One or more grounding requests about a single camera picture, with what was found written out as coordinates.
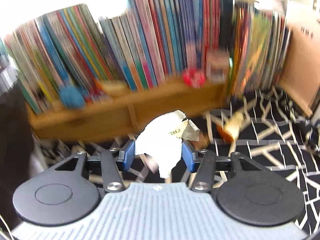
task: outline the blue gripper pad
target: blue gripper pad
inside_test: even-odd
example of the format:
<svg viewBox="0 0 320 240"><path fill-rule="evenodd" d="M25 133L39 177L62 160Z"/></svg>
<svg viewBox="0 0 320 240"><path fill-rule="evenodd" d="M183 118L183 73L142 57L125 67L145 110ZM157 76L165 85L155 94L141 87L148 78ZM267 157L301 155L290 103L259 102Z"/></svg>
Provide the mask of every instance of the blue gripper pad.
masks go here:
<svg viewBox="0 0 320 240"><path fill-rule="evenodd" d="M119 159L123 160L123 170L128 171L134 159L135 141L129 140L119 151Z"/></svg>
<svg viewBox="0 0 320 240"><path fill-rule="evenodd" d="M194 153L192 150L183 142L182 143L182 158L184 163L187 166L188 171L191 173L196 172L196 165L193 161L194 159Z"/></svg>
<svg viewBox="0 0 320 240"><path fill-rule="evenodd" d="M60 227L27 222L13 230L19 240L302 240L293 222L255 227L226 215L207 193L185 183L131 183L106 194L85 218Z"/></svg>

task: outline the book spine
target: book spine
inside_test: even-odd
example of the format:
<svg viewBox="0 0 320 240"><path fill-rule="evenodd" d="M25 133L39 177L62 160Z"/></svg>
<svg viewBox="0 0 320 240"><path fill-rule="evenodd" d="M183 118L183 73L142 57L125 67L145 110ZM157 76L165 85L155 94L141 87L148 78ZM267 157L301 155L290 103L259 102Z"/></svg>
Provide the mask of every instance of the book spine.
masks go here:
<svg viewBox="0 0 320 240"><path fill-rule="evenodd" d="M181 18L182 18L182 24L183 24L183 32L184 32L184 41L185 41L185 48L186 48L186 54L187 54L187 66L190 67L192 63L191 58L191 50L190 50L190 35L189 35L189 26L188 26L188 18L187 18L187 9L186 9L186 1L185 0L179 0L180 4L180 10L181 10Z"/></svg>
<svg viewBox="0 0 320 240"><path fill-rule="evenodd" d="M76 38L76 33L74 33L72 31L72 28L67 20L65 13L62 10L60 10L57 12L57 15L58 15L58 18L59 18L59 21L60 21L62 27L65 29L65 32L67 33L67 35L68 34L70 35L69 39L76 46L77 51L80 53L81 58L84 61L83 66L87 70L87 73L91 73L91 75L93 75L94 79L98 79L98 75L97 75L96 71L93 69L93 67L91 66L91 63L89 62L85 53L83 52L82 47Z"/></svg>
<svg viewBox="0 0 320 240"><path fill-rule="evenodd" d="M159 23L162 44L164 47L164 56L165 56L165 60L168 68L168 74L172 74L168 42L167 42L167 37L165 35L165 28L164 28L164 22L163 22L163 17L161 13L160 3L159 3L159 0L153 0L153 3L155 5L156 15Z"/></svg>
<svg viewBox="0 0 320 240"><path fill-rule="evenodd" d="M216 0L211 0L211 11L210 11L210 27L211 27L211 40L210 47L217 49L215 44L216 40Z"/></svg>
<svg viewBox="0 0 320 240"><path fill-rule="evenodd" d="M83 50L86 58L88 59L91 68L93 68L95 70L95 72L97 73L100 80L105 80L104 73L101 71L100 66L98 65L95 58L92 58L93 56L92 56L91 50L88 46L88 43L83 38L82 33L80 32L80 29L78 27L78 24L76 23L73 15L70 11L70 8L62 9L62 11L64 13L66 20L68 21L69 26L72 29L72 32L75 34L76 39L77 39L79 45L81 46L81 49Z"/></svg>
<svg viewBox="0 0 320 240"><path fill-rule="evenodd" d="M174 34L175 34L176 43L177 43L177 50L178 50L179 66L178 66L177 72L181 73L181 71L183 69L183 67L182 67L182 57L183 57L183 55L182 55L182 50L181 50L177 13L176 13L176 9L175 9L175 6L174 6L174 1L173 0L169 0L169 2L170 2L170 7L171 7Z"/></svg>
<svg viewBox="0 0 320 240"><path fill-rule="evenodd" d="M127 38L127 42L129 45L129 49L131 51L131 55L132 55L134 64L136 65L136 71L138 72L141 84L144 89L147 89L148 88L147 80L146 80L146 77L143 73L142 64L141 64L139 56L138 56L136 45L134 44L134 40L133 40L132 33L130 31L127 16L125 14L121 15L120 20L121 20L122 28L124 30L124 34Z"/></svg>
<svg viewBox="0 0 320 240"><path fill-rule="evenodd" d="M84 31L84 35L87 39L87 41L89 41L89 45L93 50L93 55L97 58L98 63L100 63L101 68L104 70L104 72L106 73L107 79L112 80L113 76L111 74L110 69L108 68L104 58L102 57L101 51L98 49L97 44L95 43L95 41L93 40L93 37L91 36L91 34L89 33L88 27L86 26L86 23L84 22L84 20L82 19L80 12L78 10L77 6L73 6L72 9L75 12L75 16L77 16L78 22L80 23L80 27L82 28L82 30Z"/></svg>
<svg viewBox="0 0 320 240"><path fill-rule="evenodd" d="M210 10L209 0L204 0L204 67L207 64L207 51L210 43Z"/></svg>
<svg viewBox="0 0 320 240"><path fill-rule="evenodd" d="M115 79L122 79L125 80L123 73L118 65L118 62L113 55L112 49L110 48L110 45L108 45L108 41L103 36L103 34L100 32L97 24L92 18L92 15L87 7L86 4L80 4L78 5L78 9L80 14L82 15L82 18L84 19L84 22L87 23L88 29L91 32L92 36L94 37L96 43L98 44L98 47L107 62L108 67L110 68L110 71Z"/></svg>
<svg viewBox="0 0 320 240"><path fill-rule="evenodd" d="M6 35L4 42L12 51L12 55L10 56L16 60L19 70L25 76L26 80L30 84L31 89L35 91L38 88L36 73L28 67L28 61L25 60L21 45L15 36L15 32Z"/></svg>
<svg viewBox="0 0 320 240"><path fill-rule="evenodd" d="M77 71L81 75L81 78L86 82L89 92L94 94L96 89L95 76L92 74L89 66L85 62L84 58L81 55L81 52L72 39L71 33L69 32L65 22L62 19L60 11L55 11L51 13L51 15L52 25L58 28L59 35L64 36L65 43L68 44L68 48L72 55L74 65L77 67Z"/></svg>
<svg viewBox="0 0 320 240"><path fill-rule="evenodd" d="M149 71L149 68L148 68L148 62L147 62L146 56L144 54L143 46L141 44L141 39L140 39L140 36L139 36L137 24L136 24L136 21L134 19L134 15L133 15L132 9L127 9L126 10L126 15L127 15L128 24L129 24L129 27L130 27L129 29L131 30L132 38L134 40L134 43L135 43L135 46L136 46L136 49L137 49L137 53L138 53L139 58L140 58L140 62L141 62L141 65L142 65L143 73L144 73L144 75L146 77L146 81L147 81L148 87L152 88L153 87L153 83L152 83L152 79L151 79L151 76L150 76L150 71Z"/></svg>
<svg viewBox="0 0 320 240"><path fill-rule="evenodd" d="M46 85L48 92L52 96L53 100L58 97L57 90L58 86L54 81L50 71L45 66L43 59L40 55L39 49L36 46L35 40L32 36L31 30L27 23L22 26L23 35L25 41L28 43L30 49L30 60L33 62L36 70L38 71L43 83Z"/></svg>
<svg viewBox="0 0 320 240"><path fill-rule="evenodd" d="M154 68L156 80L158 84L161 84L165 82L164 71L162 67L158 43L156 40L156 33L153 27L149 3L148 0L135 0L135 2L138 8L140 19L142 21L142 27L150 51L150 57Z"/></svg>
<svg viewBox="0 0 320 240"><path fill-rule="evenodd" d="M196 36L195 36L195 24L193 19L193 9L192 9L192 1L185 0L186 2L186 12L187 12L187 21L188 21L188 30L189 30L189 47L191 53L191 62L188 66L195 67L196 66Z"/></svg>
<svg viewBox="0 0 320 240"><path fill-rule="evenodd" d="M138 33L139 33L139 36L140 36L141 44L142 44L142 47L143 47L144 55L145 55L146 61L148 63L148 69L144 68L144 73L146 75L147 80L148 80L148 76L150 75L153 86L157 86L156 77L155 77L155 73L154 73L154 70L153 70L153 65L151 63L151 57L150 57L150 53L149 53L149 50L148 50L146 37L145 37L145 34L143 33L143 28L142 28L142 25L141 25L141 21L140 21L140 17L139 17L139 13L138 13L138 9L137 9L136 3L135 3L134 0L128 0L128 2L129 2L129 5L130 5L129 11L131 11L133 16L134 16L135 23L137 25Z"/></svg>
<svg viewBox="0 0 320 240"><path fill-rule="evenodd" d="M156 33L156 39L157 39L157 42L158 42L158 47L159 47L159 52L160 52L163 72L164 72L164 75L168 75L167 61L166 61L166 58L165 58L164 46L163 46L163 41L162 41L162 37L161 37L159 21L158 21L158 17L157 17L157 14L156 14L155 4L154 4L153 0L148 0L148 1L149 1L149 7L150 7L150 12L151 12L152 22L153 22L153 26L154 26L155 33Z"/></svg>
<svg viewBox="0 0 320 240"><path fill-rule="evenodd" d="M124 55L123 52L121 50L118 38L116 36L116 32L113 28L113 25L111 23L110 19L103 19L100 18L99 19L101 28L103 30L103 33L105 35L105 37L108 39L110 46L112 48L112 51L118 61L119 66L121 67L123 74L128 82L128 85L130 87L131 90L136 90L136 86L134 84L134 80L132 78L130 69L128 67L127 62L124 59Z"/></svg>
<svg viewBox="0 0 320 240"><path fill-rule="evenodd" d="M219 37L220 37L220 0L216 0L216 47L219 47Z"/></svg>
<svg viewBox="0 0 320 240"><path fill-rule="evenodd" d="M59 77L56 69L54 68L53 63L52 63L52 61L51 61L51 59L50 59L50 57L49 57L49 55L48 55L48 53L47 53L47 51L46 51L46 49L44 47L44 44L42 43L42 40L41 40L41 37L40 37L40 33L39 33L39 30L38 30L38 28L36 26L35 20L29 21L28 22L28 26L29 26L29 28L31 30L31 33L32 33L33 38L35 40L35 43L36 43L36 45L37 45L37 47L39 49L39 52L42 55L42 58L44 60L44 63L46 65L46 67L49 69L52 77L54 78L54 80L56 82L56 84L58 86L63 86L63 82L62 82L61 78Z"/></svg>
<svg viewBox="0 0 320 240"><path fill-rule="evenodd" d="M71 63L71 60L74 61L74 58L72 52L70 52L70 46L68 46L67 44L68 40L66 39L66 36L60 34L59 31L57 31L57 29L54 28L56 26L54 24L50 24L48 18L50 18L49 14L42 16L42 20L51 36L53 44L57 48L58 52L60 53L60 56L62 57L64 63L67 65L70 73L72 74L73 78L76 80L78 85L87 90L86 84L83 82L82 78L76 72L74 65Z"/></svg>
<svg viewBox="0 0 320 240"><path fill-rule="evenodd" d="M180 58L179 58L179 54L178 54L178 46L177 46L177 40L176 40L176 35L175 35L175 30L174 30L170 1L164 0L164 5L165 5L165 11L167 14L167 18L168 18L170 38L171 38L173 57L174 57L174 63L175 63L175 70L176 70L176 74L178 74L178 73L180 73Z"/></svg>
<svg viewBox="0 0 320 240"><path fill-rule="evenodd" d="M177 76L176 64L174 61L174 54L173 54L173 47L172 47L172 42L171 42L171 37L170 37L169 23L168 23L168 18L167 18L167 12L165 11L164 0L159 0L159 5L160 5L161 14L162 14L163 22L164 22L164 30L165 30L165 34L166 34L166 40L167 40L169 56L170 56L171 71L172 71L173 76Z"/></svg>
<svg viewBox="0 0 320 240"><path fill-rule="evenodd" d="M22 26L16 30L16 35L17 35L17 39L19 40L19 42L21 44L21 49L25 55L25 59L28 62L28 68L32 69L37 75L37 82L39 85L39 89L43 92L45 97L52 103L54 101L54 99L52 98L52 95L48 91L48 88L46 86L47 84L44 83L43 72L36 66L36 63L32 59L31 48L30 48L30 45L28 43L28 40L26 38L26 35L24 33Z"/></svg>
<svg viewBox="0 0 320 240"><path fill-rule="evenodd" d="M202 0L192 0L193 18L195 23L196 36L196 53L197 53L197 67L201 67L201 45L202 45Z"/></svg>
<svg viewBox="0 0 320 240"><path fill-rule="evenodd" d="M181 66L184 69L187 66L187 53L186 53L186 46L184 41L184 29L182 23L182 15L179 0L174 0L175 3L175 11L177 15L177 22L178 22L178 29L179 29L179 38L180 38L180 45L181 45L181 52L182 52L182 61Z"/></svg>
<svg viewBox="0 0 320 240"><path fill-rule="evenodd" d="M42 20L41 17L38 17L36 19L36 24L38 26L38 30L40 32L40 35L41 35L41 38L42 38L42 41L48 51L48 54L57 70L57 72L59 73L59 76L61 77L61 79L63 80L63 82L65 84L69 84L70 83L70 78L67 74L67 71L65 70L65 67L62 63L62 60L59 56L59 54L57 53L52 41L51 41L51 38L49 36L49 33L44 25L44 22Z"/></svg>
<svg viewBox="0 0 320 240"><path fill-rule="evenodd" d="M137 90L139 92L143 91L143 87L142 87L141 81L139 79L139 75L138 75L136 66L134 64L134 61L133 61L133 58L132 58L132 55L131 55L131 52L130 52L127 39L125 37L124 30L122 28L120 18L119 17L114 17L114 18L111 19L111 22L113 24L113 28L114 28L114 30L116 32L116 35L118 37L118 41L119 41L120 47L121 47L123 55L124 55L124 59L126 60L127 65L128 65L128 67L130 69L130 73L131 73L131 76L132 76L132 78L134 80L136 88L137 88Z"/></svg>

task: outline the wooden shelf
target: wooden shelf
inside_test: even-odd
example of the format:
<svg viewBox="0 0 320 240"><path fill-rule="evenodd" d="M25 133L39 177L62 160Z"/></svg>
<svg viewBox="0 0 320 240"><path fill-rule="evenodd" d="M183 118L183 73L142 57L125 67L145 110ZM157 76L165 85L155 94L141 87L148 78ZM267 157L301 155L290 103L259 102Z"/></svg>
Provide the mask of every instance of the wooden shelf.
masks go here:
<svg viewBox="0 0 320 240"><path fill-rule="evenodd" d="M174 80L150 91L131 93L82 109L63 109L39 116L30 113L29 120L39 138L100 142L141 131L155 117L177 109L187 116L195 116L220 108L226 87L225 83L206 83L193 89L181 80Z"/></svg>

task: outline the colorful book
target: colorful book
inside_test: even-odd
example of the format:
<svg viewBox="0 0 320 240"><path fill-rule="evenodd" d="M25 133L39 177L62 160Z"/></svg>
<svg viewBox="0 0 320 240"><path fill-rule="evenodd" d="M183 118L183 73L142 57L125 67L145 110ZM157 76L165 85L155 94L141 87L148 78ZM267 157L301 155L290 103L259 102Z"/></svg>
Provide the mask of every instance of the colorful book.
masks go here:
<svg viewBox="0 0 320 240"><path fill-rule="evenodd" d="M72 7L74 11L75 18L78 20L78 23L80 24L81 29L83 30L84 37L89 42L90 48L92 48L93 55L97 58L98 63L100 63L101 68L103 69L104 73L106 74L107 78L112 80L113 76L111 74L110 68L107 66L105 59L102 56L102 53L100 49L97 46L97 43L95 42L94 38L91 35L91 32L89 31L89 28L86 24L86 22L82 19L82 16L78 10L77 6Z"/></svg>
<svg viewBox="0 0 320 240"><path fill-rule="evenodd" d="M130 87L131 90L136 90L136 86L134 83L134 80L132 78L130 69L128 67L128 64L126 60L124 59L124 54L121 50L120 43L118 41L116 32L113 28L112 22L110 19L104 19L100 18L99 19L101 28L103 30L103 33L105 37L108 39L110 46L112 48L112 51L118 61L119 66L121 67L121 70L123 71L123 74L127 80L127 83Z"/></svg>
<svg viewBox="0 0 320 240"><path fill-rule="evenodd" d="M62 27L65 29L65 32L66 33L69 33L70 34L70 41L71 43L73 43L76 48L77 48L77 51L81 54L82 56L82 59L84 60L85 63L83 63L83 66L84 68L86 69L86 72L90 75L90 73L93 75L94 79L95 80L98 80L99 79L99 73L97 71L96 68L94 68L92 65L91 65L91 62L89 61L89 59L87 58L85 52L83 51L82 49L82 46L80 45L80 43L78 42L78 39L77 39L77 33L74 33L72 28L71 28L71 25L69 24L69 21L67 19L67 16L66 14L64 13L63 10L59 10L57 12L57 15L58 15L58 18L60 20L60 23L62 25Z"/></svg>
<svg viewBox="0 0 320 240"><path fill-rule="evenodd" d="M74 39L72 38L73 33L70 26L66 26L60 11L55 11L49 15L50 24L52 27L56 27L57 35L60 36L60 39L63 39L65 50L69 51L71 54L70 59L73 61L73 64L76 68L76 71L79 73L79 76L84 80L88 91L90 94L96 93L96 83L95 76L92 74L89 66L85 62L81 52L79 51Z"/></svg>
<svg viewBox="0 0 320 240"><path fill-rule="evenodd" d="M140 37L140 41L141 41L141 44L142 44L142 47L143 47L143 52L144 52L144 55L145 55L145 58L146 58L146 61L147 61L148 69L145 68L146 67L145 64L142 64L144 73L146 75L149 87L150 87L150 78L152 80L152 85L153 86L157 86L156 76L155 76L155 73L154 73L154 70L153 70L153 65L151 63L151 57L150 57L150 54L149 54L147 41L146 41L146 38L145 38L145 35L144 35L144 32L143 32L143 28L142 28L142 25L141 25L141 21L140 21L140 17L139 17L139 13L138 13L138 9L137 9L136 3L135 3L134 0L128 0L128 3L129 3L129 8L128 8L129 17L128 18L131 20L132 25L134 25L134 22L136 23L137 30L138 30L139 37Z"/></svg>
<svg viewBox="0 0 320 240"><path fill-rule="evenodd" d="M180 46L181 46L181 52L182 52L182 61L181 65L184 69L187 67L187 53L186 53L186 46L185 46L185 40L184 40L184 29L183 29L183 23L182 23L182 13L180 9L179 0L174 0L175 4L175 11L177 16L177 22L178 22L178 29L179 29L179 38L180 38Z"/></svg>
<svg viewBox="0 0 320 240"><path fill-rule="evenodd" d="M47 28L44 25L42 17L38 17L36 19L36 24L38 26L38 30L41 35L41 39L42 39L42 41L48 51L49 57L50 57L51 61L53 62L53 65L54 65L55 69L57 70L60 78L62 79L62 81L64 82L65 85L70 85L71 80L68 76L68 73L65 69L65 66L64 66L54 44L52 43L52 40L50 38L50 35L48 33Z"/></svg>
<svg viewBox="0 0 320 240"><path fill-rule="evenodd" d="M171 7L171 13L172 13L172 20L173 20L173 27L174 27L174 34L176 37L176 43L177 43L177 49L178 49L178 57L179 57L179 66L177 71L179 73L182 72L182 50L181 50L181 43L180 43L180 34L179 34L179 28L178 28L178 20L177 20L177 13L176 13L176 9L175 9L175 4L174 4L174 0L169 0L170 2L170 7Z"/></svg>
<svg viewBox="0 0 320 240"><path fill-rule="evenodd" d="M181 72L181 70L180 70L180 59L181 58L179 57L179 53L178 53L177 39L176 39L176 33L175 33L175 29L174 29L174 24L173 24L173 17L172 17L170 0L164 0L164 6L165 6L167 18L168 18L170 38L171 38L171 43L172 43L176 73L178 74Z"/></svg>
<svg viewBox="0 0 320 240"><path fill-rule="evenodd" d="M126 36L124 34L124 30L123 30L120 18L119 17L114 17L114 18L111 19L111 22L113 24L113 28L115 29L116 35L118 37L118 41L120 43L120 47L122 49L124 58L125 58L125 60L126 60L126 62L128 64L128 67L130 69L130 72L131 72L131 75L133 77L133 80L134 80L134 83L136 85L136 88L137 88L138 91L142 91L143 87L142 87L142 84L141 84L141 80L139 78L139 75L138 75L134 60L132 58L132 54L130 52L130 48L129 48L129 45L128 45L128 42L127 42L127 38L126 38Z"/></svg>
<svg viewBox="0 0 320 240"><path fill-rule="evenodd" d="M203 5L202 0L192 0L193 19L195 23L197 67L201 67L201 46L203 28Z"/></svg>
<svg viewBox="0 0 320 240"><path fill-rule="evenodd" d="M150 76L150 71L149 71L149 68L148 68L148 62L146 60L146 56L145 56L144 51L143 51L143 47L142 47L142 44L141 44L141 39L140 39L140 36L139 36L139 31L138 31L138 28L137 28L136 20L135 20L134 15L133 15L133 11L130 10L130 9L126 9L126 15L127 15L127 20L128 20L128 24L129 24L129 30L131 31L132 39L134 41L137 53L139 55L140 63L141 63L141 66L142 66L142 71L143 71L144 76L146 78L146 82L148 84L148 87L152 88L153 87L153 83L152 83L152 79L151 79L151 76Z"/></svg>
<svg viewBox="0 0 320 240"><path fill-rule="evenodd" d="M174 61L174 54L173 54L173 47L172 47L172 42L171 42L171 37L170 37L168 17L167 17L167 12L165 10L164 0L159 0L159 4L160 4L161 14L162 14L163 22L164 22L164 30L165 30L165 34L166 34L168 49L169 49L171 71L172 71L173 76L177 76L176 64Z"/></svg>
<svg viewBox="0 0 320 240"><path fill-rule="evenodd" d="M187 13L187 21L188 21L188 31L189 31L189 41L188 46L190 47L190 60L188 62L188 66L195 67L196 66L196 34L195 34L195 24L193 20L193 8L192 1L185 0L186 3L186 13Z"/></svg>
<svg viewBox="0 0 320 240"><path fill-rule="evenodd" d="M187 65L186 67L192 66L192 58L191 58L191 48L189 46L190 35L189 35L189 26L188 26L188 18L187 18L187 9L186 9L186 1L179 0L180 10L181 10L181 18L183 24L183 32L184 32L184 46L186 48L186 56L187 56Z"/></svg>
<svg viewBox="0 0 320 240"><path fill-rule="evenodd" d="M55 45L57 51L59 52L64 64L67 66L68 70L70 71L72 76L75 78L77 84L79 86L81 86L82 88L87 89L87 86L85 85L83 79L80 77L79 73L77 73L77 71L75 70L75 67L72 65L72 63L70 61L71 57L72 57L71 52L67 51L67 54L66 54L62 48L62 47L64 47L66 50L68 49L68 46L65 44L68 40L66 39L66 37L63 34L60 35L53 30L52 26L49 23L47 15L43 15L42 20L43 20L44 25L50 34L50 37L52 39L53 44Z"/></svg>
<svg viewBox="0 0 320 240"><path fill-rule="evenodd" d="M38 48L40 54L42 55L45 66L49 69L51 76L54 78L56 84L58 86L63 86L62 79L60 78L56 69L54 68L53 63L47 53L47 50L45 49L45 46L41 40L40 33L39 33L39 30L38 30L38 27L36 25L35 20L29 21L28 26L29 26L30 31L33 35L33 38L34 38L35 43L37 45L37 48Z"/></svg>
<svg viewBox="0 0 320 240"><path fill-rule="evenodd" d="M144 89L147 89L148 88L147 80L146 80L146 77L143 72L143 67L142 67L142 64L139 59L138 51L137 51L136 45L134 43L134 38L133 38L131 30L130 30L127 16L125 14L121 15L120 20L121 20L121 24L122 24L122 27L124 30L124 34L127 38L127 42L128 42L128 45L129 45L129 48L131 51L133 61L136 65L136 69L137 69L141 84Z"/></svg>
<svg viewBox="0 0 320 240"><path fill-rule="evenodd" d="M160 52L164 75L167 76L168 75L168 66L167 66L167 61L165 58L164 46L163 46L163 42L162 42L159 21L158 21L158 17L157 17L157 13L156 13L156 7L155 7L153 0L148 0L148 1L149 1L149 7L150 7L153 26L155 28L155 33L156 33L156 38L157 38L157 42L158 42L158 47L159 47L159 52Z"/></svg>
<svg viewBox="0 0 320 240"><path fill-rule="evenodd" d="M158 84L164 83L164 71L162 67L160 52L158 43L156 40L156 33L153 27L151 12L149 8L148 0L135 0L138 13L140 16L143 32L148 44L150 58L155 72L156 80Z"/></svg>
<svg viewBox="0 0 320 240"><path fill-rule="evenodd" d="M155 10L156 10L156 15L159 23L159 28L160 28L160 34L162 38L162 45L164 47L164 57L166 60L167 64L167 71L168 74L172 74L172 68L171 68L171 61L170 61L170 54L169 54L169 48L168 48L168 42L167 42L167 37L165 34L165 28L164 28L164 21L161 13L161 8L160 8L160 3L159 0L153 0L153 3L155 5Z"/></svg>
<svg viewBox="0 0 320 240"><path fill-rule="evenodd" d="M102 71L96 58L92 54L92 51L91 51L91 48L89 47L88 42L84 39L84 37L79 29L79 26L78 26L77 22L75 21L72 12L70 11L70 8L65 8L65 9L62 9L61 11L63 11L64 16L65 16L69 26L72 29L72 32L76 36L77 42L81 46L86 58L90 62L91 68L93 68L95 70L95 72L98 75L100 80L105 80L106 76L105 76L104 72Z"/></svg>
<svg viewBox="0 0 320 240"><path fill-rule="evenodd" d="M117 63L115 56L113 55L112 49L108 44L108 40L103 36L103 34L98 29L97 24L92 18L92 15L88 9L86 4L79 4L77 6L79 8L79 12L84 19L84 22L87 23L87 28L91 32L94 40L96 41L100 51L107 62L108 67L115 79L122 79L125 80L123 73Z"/></svg>

